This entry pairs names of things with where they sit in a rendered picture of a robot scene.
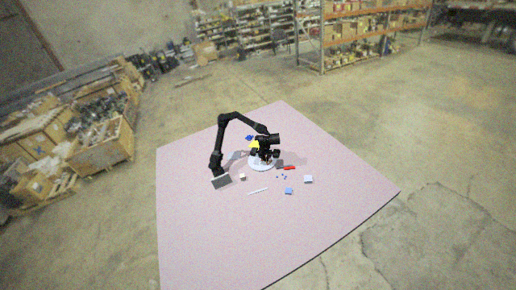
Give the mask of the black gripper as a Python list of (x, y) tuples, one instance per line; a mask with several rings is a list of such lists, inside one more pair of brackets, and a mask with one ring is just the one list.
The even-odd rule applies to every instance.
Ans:
[[(264, 162), (266, 162), (266, 159), (268, 162), (268, 160), (271, 159), (272, 155), (273, 155), (274, 159), (279, 159), (281, 150), (274, 149), (272, 151), (272, 150), (269, 150), (268, 146), (266, 146), (266, 147), (259, 146), (259, 150), (258, 150), (258, 147), (253, 147), (250, 151), (250, 156), (256, 156), (256, 153), (258, 153), (258, 157), (261, 158)], [(265, 158), (265, 155), (267, 155), (266, 158)]]

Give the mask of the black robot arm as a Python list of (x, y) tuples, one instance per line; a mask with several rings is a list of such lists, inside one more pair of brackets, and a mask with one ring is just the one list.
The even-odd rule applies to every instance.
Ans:
[[(229, 123), (229, 121), (231, 121), (235, 118), (248, 124), (259, 134), (264, 134), (264, 135), (256, 135), (255, 139), (254, 139), (255, 141), (258, 140), (260, 147), (268, 146), (270, 149), (270, 145), (281, 144), (279, 133), (270, 134), (267, 131), (267, 127), (265, 125), (260, 124), (258, 122), (254, 122), (251, 119), (243, 116), (242, 114), (240, 114), (237, 111), (226, 113), (226, 114), (220, 114), (218, 116), (217, 139), (216, 139), (214, 151), (210, 155), (210, 162), (208, 164), (208, 168), (212, 171), (214, 178), (221, 176), (225, 173), (223, 170), (223, 167), (221, 166), (221, 161), (223, 160), (223, 154), (222, 154), (221, 147), (222, 147), (222, 143), (223, 143), (223, 136), (224, 136), (225, 128), (227, 127), (227, 124)], [(265, 136), (265, 135), (269, 135), (269, 136)]]

